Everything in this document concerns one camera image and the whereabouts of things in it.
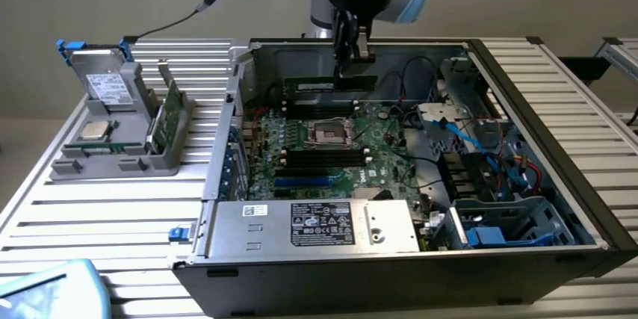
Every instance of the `black power cord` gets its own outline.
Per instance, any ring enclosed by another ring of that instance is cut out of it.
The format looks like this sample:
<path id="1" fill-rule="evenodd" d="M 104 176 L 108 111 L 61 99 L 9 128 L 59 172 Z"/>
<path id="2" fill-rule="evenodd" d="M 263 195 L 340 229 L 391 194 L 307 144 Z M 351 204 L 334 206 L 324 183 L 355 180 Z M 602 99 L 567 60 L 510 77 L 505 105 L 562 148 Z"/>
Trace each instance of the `black power cord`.
<path id="1" fill-rule="evenodd" d="M 136 35 L 136 36 L 127 36 L 124 37 L 124 41 L 127 43 L 135 43 L 139 39 L 142 39 L 143 37 L 156 33 L 158 31 L 162 31 L 162 30 L 166 30 L 174 26 L 176 26 L 178 24 L 182 24 L 183 22 L 186 22 L 190 18 L 192 18 L 192 16 L 198 13 L 202 13 L 218 0 L 203 0 L 202 3 L 199 3 L 199 5 L 195 7 L 195 10 L 192 11 L 192 13 L 190 13 L 184 18 L 182 18 L 180 20 L 178 20 L 176 22 L 172 22 L 171 24 L 163 26 L 162 28 L 158 28 L 158 29 L 152 29 L 144 33 L 142 33 L 140 35 Z"/>
<path id="2" fill-rule="evenodd" d="M 627 126 L 631 126 L 634 124 L 634 122 L 637 121 L 637 119 L 638 119 L 638 108 L 634 111 L 634 116 L 631 116 L 631 119 L 629 119 L 629 121 L 627 121 Z"/>

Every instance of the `warning label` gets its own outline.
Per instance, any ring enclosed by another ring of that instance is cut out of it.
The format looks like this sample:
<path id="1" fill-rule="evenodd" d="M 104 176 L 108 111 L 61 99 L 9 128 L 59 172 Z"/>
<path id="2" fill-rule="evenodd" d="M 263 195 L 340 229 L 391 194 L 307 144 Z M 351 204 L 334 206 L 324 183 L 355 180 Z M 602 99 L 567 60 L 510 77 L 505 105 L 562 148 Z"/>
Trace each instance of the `warning label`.
<path id="1" fill-rule="evenodd" d="M 348 202 L 292 203 L 290 242 L 296 247 L 355 244 Z"/>
<path id="2" fill-rule="evenodd" d="M 87 80 L 104 105 L 132 104 L 131 94 L 120 74 L 88 74 Z"/>

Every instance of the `metal rail table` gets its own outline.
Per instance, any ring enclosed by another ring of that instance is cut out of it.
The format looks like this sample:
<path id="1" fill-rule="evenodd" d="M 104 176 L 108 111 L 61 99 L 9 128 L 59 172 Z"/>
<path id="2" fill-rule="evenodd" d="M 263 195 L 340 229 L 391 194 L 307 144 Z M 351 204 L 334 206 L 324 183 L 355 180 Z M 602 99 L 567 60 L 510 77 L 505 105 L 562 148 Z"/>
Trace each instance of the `metal rail table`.
<path id="1" fill-rule="evenodd" d="M 638 239 L 638 138 L 543 45 L 485 39 L 523 96 L 625 227 Z M 79 105 L 0 215 L 0 283 L 72 258 L 90 258 L 118 318 L 204 318 L 167 268 L 167 232 L 196 220 L 231 40 L 144 40 L 134 48 L 144 82 L 167 89 L 152 64 L 170 59 L 175 80 L 198 101 L 179 174 L 167 178 L 53 184 L 49 162 L 85 115 Z M 190 245 L 178 252 L 186 254 Z M 387 313 L 364 315 L 387 317 Z M 577 279 L 531 306 L 400 312 L 394 318 L 637 318 L 638 259 L 599 279 Z"/>

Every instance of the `power supply label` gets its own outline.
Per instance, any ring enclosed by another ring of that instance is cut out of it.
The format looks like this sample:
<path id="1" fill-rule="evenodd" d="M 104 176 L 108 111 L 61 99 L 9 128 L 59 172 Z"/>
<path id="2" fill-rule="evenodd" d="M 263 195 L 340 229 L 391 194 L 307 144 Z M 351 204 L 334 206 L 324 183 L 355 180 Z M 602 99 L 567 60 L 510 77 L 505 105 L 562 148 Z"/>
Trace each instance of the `power supply label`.
<path id="1" fill-rule="evenodd" d="M 355 244 L 348 202 L 292 203 L 290 242 L 296 247 Z"/>

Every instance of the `green circuit board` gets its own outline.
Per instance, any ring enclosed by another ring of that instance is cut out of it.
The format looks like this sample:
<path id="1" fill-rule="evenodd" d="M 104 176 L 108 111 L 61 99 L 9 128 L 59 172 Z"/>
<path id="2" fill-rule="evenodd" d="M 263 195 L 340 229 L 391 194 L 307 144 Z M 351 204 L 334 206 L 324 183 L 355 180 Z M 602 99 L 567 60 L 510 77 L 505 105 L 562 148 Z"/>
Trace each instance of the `green circuit board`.
<path id="1" fill-rule="evenodd" d="M 355 112 L 355 116 L 343 119 L 327 120 L 287 120 L 276 111 L 268 112 L 259 119 L 250 122 L 254 128 L 254 141 L 250 153 L 250 199 L 278 199 L 275 194 L 275 171 L 284 168 L 280 163 L 282 149 L 362 149 L 370 150 L 372 160 L 366 167 L 330 168 L 328 187 L 323 188 L 287 188 L 290 196 L 286 199 L 323 199 L 323 198 L 360 198 L 360 189 L 376 191 L 388 190 L 395 199 L 406 199 L 409 203 L 419 201 L 419 191 L 406 185 L 417 186 L 415 179 L 406 177 L 404 184 L 399 183 L 403 173 L 409 170 L 411 162 L 392 153 L 384 141 L 386 133 L 396 136 L 396 122 L 394 117 L 382 120 L 379 112 L 390 114 L 390 108 L 380 104 L 367 104 Z M 336 126 L 346 123 L 351 143 L 316 144 L 312 142 L 310 132 L 314 128 Z M 394 176 L 396 167 L 399 179 Z"/>

